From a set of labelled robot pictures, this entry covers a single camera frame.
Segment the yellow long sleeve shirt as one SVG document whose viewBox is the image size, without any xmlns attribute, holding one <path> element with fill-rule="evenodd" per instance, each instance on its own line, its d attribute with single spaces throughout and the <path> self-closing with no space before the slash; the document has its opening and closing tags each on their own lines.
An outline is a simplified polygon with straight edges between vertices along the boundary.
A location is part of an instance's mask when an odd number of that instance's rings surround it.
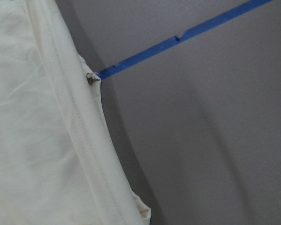
<svg viewBox="0 0 281 225">
<path fill-rule="evenodd" d="M 54 0 L 0 0 L 0 225 L 148 225 Z"/>
</svg>

